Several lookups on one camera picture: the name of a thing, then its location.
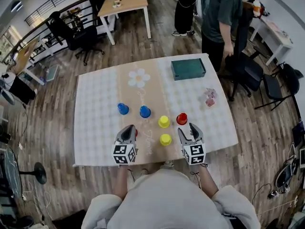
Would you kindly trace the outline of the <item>black round stand base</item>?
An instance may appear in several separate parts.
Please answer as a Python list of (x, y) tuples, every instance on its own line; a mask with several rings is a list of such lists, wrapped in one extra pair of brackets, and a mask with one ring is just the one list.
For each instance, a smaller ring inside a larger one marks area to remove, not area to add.
[(33, 171), (20, 171), (20, 175), (31, 175), (35, 176), (36, 180), (44, 185), (47, 182), (47, 175), (44, 166), (40, 162), (36, 162)]

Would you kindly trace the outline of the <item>black folding chair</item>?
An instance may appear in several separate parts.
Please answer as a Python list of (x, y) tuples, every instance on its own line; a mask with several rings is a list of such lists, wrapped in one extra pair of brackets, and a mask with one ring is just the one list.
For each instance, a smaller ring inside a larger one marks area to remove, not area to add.
[[(255, 107), (255, 109), (259, 109), (274, 104), (274, 107), (271, 109), (272, 111), (276, 107), (278, 107), (285, 99), (289, 97), (293, 97), (299, 92), (300, 90), (299, 80), (304, 78), (304, 75), (299, 70), (294, 69), (292, 66), (290, 66), (285, 62), (279, 64), (279, 67), (280, 69), (277, 72), (271, 75), (263, 74), (262, 77), (266, 95), (272, 101), (264, 104), (264, 101), (262, 99), (263, 104), (261, 106)], [(289, 91), (289, 94), (287, 96), (283, 96), (282, 94), (282, 90), (281, 90), (282, 87), (280, 86), (280, 83), (276, 77), (278, 74), (282, 75), (284, 83), (286, 84), (286, 87)]]

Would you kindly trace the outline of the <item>blue paper cup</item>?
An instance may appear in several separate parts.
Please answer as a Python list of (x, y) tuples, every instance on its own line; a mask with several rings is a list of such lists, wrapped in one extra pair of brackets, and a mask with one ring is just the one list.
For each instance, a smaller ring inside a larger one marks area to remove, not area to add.
[(151, 110), (149, 107), (143, 105), (140, 107), (140, 116), (142, 118), (148, 118), (151, 116)]
[(118, 103), (117, 105), (119, 113), (122, 115), (126, 115), (129, 112), (129, 107), (123, 103)]

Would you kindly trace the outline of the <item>grey backpack rig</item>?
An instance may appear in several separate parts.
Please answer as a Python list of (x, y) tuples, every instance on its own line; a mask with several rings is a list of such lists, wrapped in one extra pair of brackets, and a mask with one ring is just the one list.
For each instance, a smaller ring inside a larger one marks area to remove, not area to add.
[(279, 171), (275, 179), (275, 187), (279, 189), (279, 193), (288, 193), (290, 191), (289, 183), (297, 173), (297, 164), (296, 162), (285, 163), (282, 170)]

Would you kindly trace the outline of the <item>dark marble round table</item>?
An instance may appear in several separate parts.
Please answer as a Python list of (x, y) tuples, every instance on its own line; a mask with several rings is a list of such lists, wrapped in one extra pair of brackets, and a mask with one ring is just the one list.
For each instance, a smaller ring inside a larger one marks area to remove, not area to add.
[(20, 198), (22, 196), (20, 171), (15, 154), (11, 148), (8, 147), (1, 153), (0, 164), (9, 189), (12, 191), (14, 197)]

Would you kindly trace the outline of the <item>green floor tray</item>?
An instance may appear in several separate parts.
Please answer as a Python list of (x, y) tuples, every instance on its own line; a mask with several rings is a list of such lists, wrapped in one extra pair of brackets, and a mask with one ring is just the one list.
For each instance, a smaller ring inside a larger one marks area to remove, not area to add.
[(58, 71), (58, 65), (54, 65), (47, 70), (46, 82), (53, 81)]

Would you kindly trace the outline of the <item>yellow paper cup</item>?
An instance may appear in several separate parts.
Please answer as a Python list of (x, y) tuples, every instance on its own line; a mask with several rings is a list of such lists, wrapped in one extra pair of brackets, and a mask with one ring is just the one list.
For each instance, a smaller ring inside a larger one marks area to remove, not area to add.
[(160, 143), (162, 146), (168, 146), (172, 142), (172, 138), (169, 134), (162, 134), (160, 136)]
[(162, 115), (158, 120), (158, 125), (161, 128), (167, 128), (170, 125), (170, 119), (166, 115)]

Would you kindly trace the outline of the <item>black floor box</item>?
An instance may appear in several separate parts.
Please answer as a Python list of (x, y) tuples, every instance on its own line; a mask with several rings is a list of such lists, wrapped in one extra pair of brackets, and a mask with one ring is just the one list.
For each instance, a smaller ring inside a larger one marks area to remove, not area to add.
[(81, 229), (82, 222), (86, 215), (86, 210), (80, 210), (65, 218), (53, 220), (56, 229)]

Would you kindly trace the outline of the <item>black office chair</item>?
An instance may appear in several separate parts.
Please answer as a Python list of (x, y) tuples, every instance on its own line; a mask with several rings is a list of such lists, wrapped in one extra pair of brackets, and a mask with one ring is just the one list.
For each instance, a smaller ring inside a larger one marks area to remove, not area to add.
[(234, 44), (233, 56), (225, 59), (225, 67), (230, 75), (224, 76), (225, 79), (232, 80), (234, 88), (229, 100), (234, 100), (234, 95), (238, 85), (241, 85), (251, 97), (250, 91), (257, 91), (263, 77), (262, 67), (254, 60), (258, 55), (264, 56), (261, 50), (254, 46), (255, 52), (248, 56), (243, 50), (247, 46), (248, 29), (254, 14), (251, 9), (243, 9), (238, 21), (236, 39)]
[(90, 51), (101, 52), (104, 55), (104, 51), (99, 48), (95, 48), (95, 45), (100, 42), (97, 29), (94, 25), (81, 29), (79, 32), (74, 32), (63, 19), (60, 18), (61, 13), (59, 11), (53, 12), (49, 18), (50, 21), (50, 31), (54, 37), (61, 37), (67, 43), (67, 47), (71, 51), (81, 49), (77, 54), (76, 58), (82, 53), (85, 53), (83, 64), (87, 65), (87, 57)]

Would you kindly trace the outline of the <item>person's right forearm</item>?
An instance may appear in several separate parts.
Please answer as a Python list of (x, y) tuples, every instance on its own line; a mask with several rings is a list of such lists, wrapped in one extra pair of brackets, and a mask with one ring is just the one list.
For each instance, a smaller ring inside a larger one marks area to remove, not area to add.
[(210, 175), (207, 167), (199, 165), (199, 176), (202, 191), (209, 197), (212, 198), (217, 192), (218, 187), (215, 184), (212, 176)]

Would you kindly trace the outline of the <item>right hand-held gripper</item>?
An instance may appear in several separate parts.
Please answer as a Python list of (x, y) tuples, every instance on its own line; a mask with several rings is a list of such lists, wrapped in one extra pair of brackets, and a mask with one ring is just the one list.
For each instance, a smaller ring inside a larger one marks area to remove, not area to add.
[(200, 165), (205, 163), (206, 158), (206, 148), (203, 141), (203, 132), (195, 124), (189, 123), (191, 129), (191, 135), (194, 140), (197, 141), (194, 143), (193, 140), (186, 138), (183, 130), (178, 128), (178, 136), (182, 144), (183, 156), (188, 163), (188, 165)]

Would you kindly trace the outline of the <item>white table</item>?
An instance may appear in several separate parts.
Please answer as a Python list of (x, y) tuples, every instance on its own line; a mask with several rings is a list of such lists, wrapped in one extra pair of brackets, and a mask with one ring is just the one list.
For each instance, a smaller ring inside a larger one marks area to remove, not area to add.
[(277, 59), (277, 65), (282, 62), (285, 62), (287, 55), (294, 47), (290, 36), (283, 30), (281, 30), (273, 21), (267, 19), (265, 16), (261, 16), (260, 18), (254, 18), (253, 21), (256, 23), (256, 25), (254, 26), (254, 31), (250, 37), (250, 42), (254, 40), (256, 34), (261, 28), (266, 29), (268, 32), (268, 35), (266, 37), (262, 37), (262, 42), (264, 42), (268, 37), (271, 37), (278, 42), (277, 48), (269, 57), (265, 65), (268, 66), (274, 59)]

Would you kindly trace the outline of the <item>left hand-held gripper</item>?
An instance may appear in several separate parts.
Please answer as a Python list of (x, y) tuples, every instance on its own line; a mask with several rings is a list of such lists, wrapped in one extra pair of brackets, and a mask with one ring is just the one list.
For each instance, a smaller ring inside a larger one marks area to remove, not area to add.
[(112, 158), (118, 166), (131, 165), (135, 162), (137, 155), (136, 148), (136, 128), (134, 125), (124, 127), (116, 136), (116, 141), (112, 145)]

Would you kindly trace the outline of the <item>person's left forearm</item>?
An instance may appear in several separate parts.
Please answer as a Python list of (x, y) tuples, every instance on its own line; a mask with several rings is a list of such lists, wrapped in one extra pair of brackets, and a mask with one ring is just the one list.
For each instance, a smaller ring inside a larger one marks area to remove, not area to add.
[(126, 197), (128, 193), (128, 166), (123, 165), (118, 168), (113, 193), (122, 200)]

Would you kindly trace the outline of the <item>dark green box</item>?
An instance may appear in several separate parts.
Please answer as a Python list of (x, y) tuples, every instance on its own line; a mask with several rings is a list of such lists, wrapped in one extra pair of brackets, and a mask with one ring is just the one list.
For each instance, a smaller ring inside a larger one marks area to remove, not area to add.
[(200, 58), (171, 61), (171, 69), (175, 81), (202, 78), (206, 74)]

